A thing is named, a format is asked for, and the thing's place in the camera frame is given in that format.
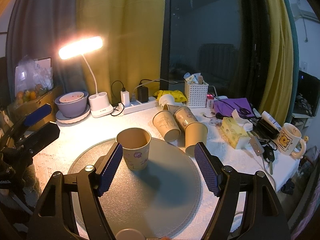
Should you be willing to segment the paper cup with red drawings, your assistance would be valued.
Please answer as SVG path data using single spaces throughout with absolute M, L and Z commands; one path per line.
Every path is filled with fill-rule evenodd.
M 123 158 L 131 171 L 146 168 L 149 159 L 151 134 L 142 128 L 128 128 L 116 136 L 123 148 Z

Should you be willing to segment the lying plain paper cup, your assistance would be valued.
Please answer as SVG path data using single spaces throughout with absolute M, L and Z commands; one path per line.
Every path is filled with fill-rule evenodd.
M 193 122 L 185 128 L 185 153 L 194 157 L 195 145 L 198 142 L 207 143 L 208 128 L 200 122 Z

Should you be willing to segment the lying paper cup with drawings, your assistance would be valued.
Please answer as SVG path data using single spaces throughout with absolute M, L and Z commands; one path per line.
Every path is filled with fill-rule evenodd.
M 158 112 L 153 117 L 152 123 L 166 142 L 177 140 L 181 134 L 178 124 L 168 110 Z

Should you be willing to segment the lying paper cup behind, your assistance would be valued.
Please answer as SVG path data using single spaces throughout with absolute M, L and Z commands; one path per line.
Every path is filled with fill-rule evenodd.
M 197 118 L 188 107 L 178 109 L 174 114 L 174 118 L 182 131 L 185 131 L 189 124 L 197 122 Z

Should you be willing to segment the cardboard box with fruit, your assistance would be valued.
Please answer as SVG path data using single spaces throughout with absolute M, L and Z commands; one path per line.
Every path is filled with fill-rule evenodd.
M 58 96 L 61 96 L 62 94 L 63 94 L 63 87 L 56 86 L 52 90 L 50 90 L 48 93 L 40 96 L 39 98 L 36 98 L 35 100 L 25 102 L 21 105 L 18 105 L 17 103 L 13 102 L 8 106 L 9 118 L 15 124 L 18 120 L 34 112 L 41 106 L 45 104 L 50 104 L 52 108 L 51 113 L 48 116 L 46 116 L 44 119 L 37 122 L 34 126 L 31 126 L 28 130 L 36 131 L 37 129 L 41 128 L 44 124 L 46 124 L 49 121 L 56 122 L 55 115 L 58 111 L 58 108 L 54 103 L 54 101 Z

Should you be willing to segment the clear plastic bag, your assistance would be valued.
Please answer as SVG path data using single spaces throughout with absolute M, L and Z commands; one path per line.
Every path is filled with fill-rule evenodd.
M 34 60 L 25 56 L 15 68 L 14 96 L 18 92 L 36 89 L 39 85 L 42 89 L 53 89 L 52 59 L 46 57 Z

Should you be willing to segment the purple bowl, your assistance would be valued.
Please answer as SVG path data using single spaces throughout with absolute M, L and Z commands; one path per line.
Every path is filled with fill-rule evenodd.
M 86 91 L 82 92 L 84 92 L 84 97 L 79 100 L 76 100 L 75 102 L 60 103 L 59 99 L 62 95 L 55 99 L 54 102 L 63 116 L 67 118 L 75 118 L 84 113 L 87 107 L 88 93 Z

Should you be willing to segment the pink inner bowl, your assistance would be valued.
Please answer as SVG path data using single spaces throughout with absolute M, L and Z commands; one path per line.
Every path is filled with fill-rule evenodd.
M 75 102 L 76 100 L 79 100 L 84 97 L 84 92 L 71 92 L 68 94 L 65 94 L 61 96 L 59 99 L 60 103 L 71 103 Z

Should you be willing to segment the car key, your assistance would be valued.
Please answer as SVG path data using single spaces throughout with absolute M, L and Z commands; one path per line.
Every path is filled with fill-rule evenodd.
M 268 163 L 270 174 L 273 174 L 273 162 L 275 160 L 274 150 L 271 146 L 263 146 L 263 159 Z

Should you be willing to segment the grey remote control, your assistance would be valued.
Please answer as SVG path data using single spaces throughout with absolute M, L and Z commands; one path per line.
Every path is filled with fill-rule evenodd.
M 249 144 L 257 156 L 261 156 L 264 153 L 264 148 L 256 136 L 250 138 Z

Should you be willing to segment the white mug with bear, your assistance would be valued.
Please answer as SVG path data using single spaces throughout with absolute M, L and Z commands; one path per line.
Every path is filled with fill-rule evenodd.
M 276 142 L 282 154 L 291 155 L 295 159 L 301 159 L 306 152 L 306 141 L 300 130 L 292 124 L 283 124 Z

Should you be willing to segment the black wallet pouch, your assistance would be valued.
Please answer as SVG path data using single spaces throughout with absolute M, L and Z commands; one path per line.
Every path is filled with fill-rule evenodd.
M 261 139 L 274 140 L 279 135 L 279 131 L 262 118 L 254 121 L 253 126 L 253 131 L 255 131 Z

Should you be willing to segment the yellow tissue box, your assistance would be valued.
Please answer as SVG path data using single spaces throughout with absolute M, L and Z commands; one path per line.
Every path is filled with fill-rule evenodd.
M 239 150 L 249 145 L 250 136 L 247 132 L 252 131 L 253 124 L 246 122 L 239 124 L 231 117 L 224 117 L 220 126 L 220 135 L 232 148 Z

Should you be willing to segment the white usb charger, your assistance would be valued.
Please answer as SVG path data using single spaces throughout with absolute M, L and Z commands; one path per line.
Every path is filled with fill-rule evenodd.
M 130 105 L 130 94 L 127 90 L 120 92 L 121 103 L 124 107 L 129 107 Z

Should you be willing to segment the white tube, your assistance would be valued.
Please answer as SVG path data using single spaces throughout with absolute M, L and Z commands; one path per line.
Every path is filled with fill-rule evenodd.
M 281 130 L 280 124 L 277 123 L 277 121 L 266 111 L 263 111 L 261 114 L 261 117 L 270 124 L 273 128 L 277 129 L 278 131 Z

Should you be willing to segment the white power strip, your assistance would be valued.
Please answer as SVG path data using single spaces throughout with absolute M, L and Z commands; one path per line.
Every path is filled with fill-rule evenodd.
M 158 101 L 153 96 L 149 97 L 148 102 L 140 102 L 136 100 L 135 102 L 131 102 L 128 107 L 125 107 L 123 110 L 123 114 L 135 113 L 138 111 L 143 111 L 146 109 L 150 109 L 153 107 L 159 106 Z

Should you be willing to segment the round grey placemat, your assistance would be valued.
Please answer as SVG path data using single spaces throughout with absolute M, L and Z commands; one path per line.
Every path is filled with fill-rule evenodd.
M 201 191 L 192 160 L 178 147 L 153 138 L 147 167 L 131 171 L 121 161 L 99 202 L 114 234 L 135 229 L 147 238 L 174 237 L 193 219 Z

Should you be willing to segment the black scissors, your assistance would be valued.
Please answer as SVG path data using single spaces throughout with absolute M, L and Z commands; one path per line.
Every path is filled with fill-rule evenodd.
M 251 118 L 251 111 L 249 111 L 248 109 L 238 106 L 235 110 L 238 111 L 240 117 L 246 119 Z

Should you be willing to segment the black power adapter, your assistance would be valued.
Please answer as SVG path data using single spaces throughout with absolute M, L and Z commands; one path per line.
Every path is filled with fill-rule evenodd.
M 140 86 L 137 88 L 138 101 L 145 103 L 149 101 L 149 89 L 146 86 Z

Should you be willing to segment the purple cloth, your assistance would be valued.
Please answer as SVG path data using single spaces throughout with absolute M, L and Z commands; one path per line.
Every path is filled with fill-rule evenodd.
M 231 117 L 232 112 L 238 107 L 244 107 L 251 111 L 251 118 L 255 117 L 251 106 L 246 98 L 219 99 L 214 101 L 214 111 L 222 116 Z

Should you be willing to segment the right yellow curtain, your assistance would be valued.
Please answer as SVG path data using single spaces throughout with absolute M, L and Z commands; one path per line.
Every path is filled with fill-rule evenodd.
M 284 0 L 267 0 L 270 18 L 270 61 L 259 107 L 283 125 L 290 106 L 293 83 L 293 40 Z

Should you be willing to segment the yellow curtain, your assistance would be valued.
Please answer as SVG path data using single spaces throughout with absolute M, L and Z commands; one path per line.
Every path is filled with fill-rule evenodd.
M 76 26 L 83 37 L 100 36 L 103 47 L 85 55 L 90 93 L 107 92 L 112 104 L 121 86 L 132 92 L 141 79 L 161 71 L 165 0 L 76 0 Z
M 270 61 L 259 107 L 283 125 L 290 106 L 293 83 L 293 40 L 284 0 L 267 0 L 270 18 Z

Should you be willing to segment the small red white box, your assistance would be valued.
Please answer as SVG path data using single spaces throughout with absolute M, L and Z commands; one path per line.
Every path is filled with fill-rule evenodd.
M 207 94 L 206 107 L 214 108 L 214 97 L 211 94 Z

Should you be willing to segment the white slatted storage basket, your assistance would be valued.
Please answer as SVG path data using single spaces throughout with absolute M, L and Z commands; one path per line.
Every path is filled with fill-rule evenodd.
M 189 108 L 204 108 L 206 107 L 208 83 L 203 84 L 184 84 L 184 94 L 187 98 L 186 106 Z

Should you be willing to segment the yellow snack bag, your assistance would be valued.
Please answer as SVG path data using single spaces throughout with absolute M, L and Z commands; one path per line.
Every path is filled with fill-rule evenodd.
M 180 90 L 158 90 L 153 96 L 159 100 L 161 96 L 170 94 L 174 97 L 175 102 L 187 102 L 186 96 Z

